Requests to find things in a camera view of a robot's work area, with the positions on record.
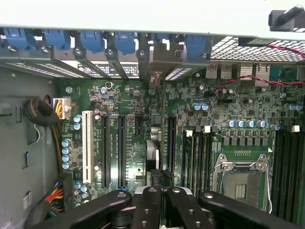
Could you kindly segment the long black expansion slot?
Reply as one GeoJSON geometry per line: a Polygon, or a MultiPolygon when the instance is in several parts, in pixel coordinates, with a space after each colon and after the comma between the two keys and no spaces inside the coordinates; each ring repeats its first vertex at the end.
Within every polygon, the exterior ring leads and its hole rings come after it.
{"type": "Polygon", "coordinates": [[[102,116],[101,121],[101,142],[102,142],[102,187],[110,185],[110,119],[108,116],[102,116]]]}
{"type": "Polygon", "coordinates": [[[118,116],[118,188],[126,186],[126,116],[118,116]]]}
{"type": "Polygon", "coordinates": [[[176,117],[174,116],[168,117],[167,166],[172,174],[174,174],[174,168],[175,168],[176,123],[177,123],[176,117]]]}

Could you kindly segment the green motherboard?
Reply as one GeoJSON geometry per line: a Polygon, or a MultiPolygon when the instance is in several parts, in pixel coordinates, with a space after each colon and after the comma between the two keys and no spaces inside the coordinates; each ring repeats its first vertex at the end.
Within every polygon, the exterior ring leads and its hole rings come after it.
{"type": "MultiPolygon", "coordinates": [[[[146,162],[149,139],[148,82],[62,80],[60,98],[71,99],[71,118],[62,120],[62,165],[72,174],[73,203],[79,206],[113,190],[132,195],[151,185],[146,162]],[[82,111],[93,111],[93,181],[83,182],[82,111]],[[126,116],[126,186],[118,188],[118,116],[126,116]],[[102,187],[102,116],[110,119],[110,185],[102,187]],[[142,137],[135,117],[143,117],[142,137]]],[[[220,80],[186,78],[166,86],[166,111],[176,114],[173,185],[195,198],[212,191],[213,167],[266,154],[270,166],[272,215],[305,227],[305,80],[258,77],[220,80]]]]}

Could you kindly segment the short black expansion slot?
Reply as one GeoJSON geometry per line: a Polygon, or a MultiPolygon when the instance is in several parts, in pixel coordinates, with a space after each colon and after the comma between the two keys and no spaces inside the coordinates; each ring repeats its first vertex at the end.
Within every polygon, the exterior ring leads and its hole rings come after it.
{"type": "Polygon", "coordinates": [[[143,117],[142,116],[136,116],[135,117],[135,136],[136,137],[142,137],[143,133],[143,117]]]}

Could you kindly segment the white expansion slot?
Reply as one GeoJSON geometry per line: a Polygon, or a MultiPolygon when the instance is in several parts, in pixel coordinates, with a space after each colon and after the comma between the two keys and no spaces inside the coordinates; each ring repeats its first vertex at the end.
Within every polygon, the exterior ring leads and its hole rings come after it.
{"type": "Polygon", "coordinates": [[[91,183],[93,171],[93,111],[82,111],[82,171],[83,182],[91,183]]]}

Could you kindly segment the white power connector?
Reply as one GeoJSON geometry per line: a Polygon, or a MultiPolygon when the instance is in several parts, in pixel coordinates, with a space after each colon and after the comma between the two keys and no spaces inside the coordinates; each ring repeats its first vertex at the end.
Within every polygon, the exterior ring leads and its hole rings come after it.
{"type": "Polygon", "coordinates": [[[70,98],[53,98],[53,110],[61,120],[71,118],[71,99],[70,98]]]}

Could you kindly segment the silver rear port block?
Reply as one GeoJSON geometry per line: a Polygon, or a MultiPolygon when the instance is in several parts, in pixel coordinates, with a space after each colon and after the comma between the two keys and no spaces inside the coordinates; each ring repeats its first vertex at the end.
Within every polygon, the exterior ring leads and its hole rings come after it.
{"type": "Polygon", "coordinates": [[[270,65],[262,63],[254,64],[210,64],[206,68],[207,79],[235,79],[241,76],[252,75],[254,77],[269,78],[270,65]]]}

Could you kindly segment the black open PC case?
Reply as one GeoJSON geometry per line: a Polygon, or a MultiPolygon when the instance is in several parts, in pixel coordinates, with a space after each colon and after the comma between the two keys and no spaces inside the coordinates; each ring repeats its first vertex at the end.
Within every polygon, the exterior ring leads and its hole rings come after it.
{"type": "Polygon", "coordinates": [[[217,63],[262,63],[269,78],[258,78],[305,80],[305,0],[0,0],[0,229],[30,229],[82,205],[62,165],[60,82],[148,82],[149,47],[185,45],[189,34],[206,36],[204,53],[188,58],[185,46],[172,81],[205,78],[217,63]],[[37,49],[10,45],[4,28],[31,29],[37,49]],[[71,48],[48,44],[44,30],[69,31],[71,48]],[[80,31],[102,31],[104,52],[86,50],[80,31]],[[115,48],[116,31],[136,33],[135,53],[115,48]]]}

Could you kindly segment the CPU socket metal frame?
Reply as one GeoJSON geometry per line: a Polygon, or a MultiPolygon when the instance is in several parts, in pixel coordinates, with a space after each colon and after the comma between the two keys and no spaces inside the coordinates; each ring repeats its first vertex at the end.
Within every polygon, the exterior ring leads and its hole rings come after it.
{"type": "Polygon", "coordinates": [[[212,191],[272,213],[270,166],[266,154],[251,160],[229,160],[221,153],[214,164],[212,191]]]}

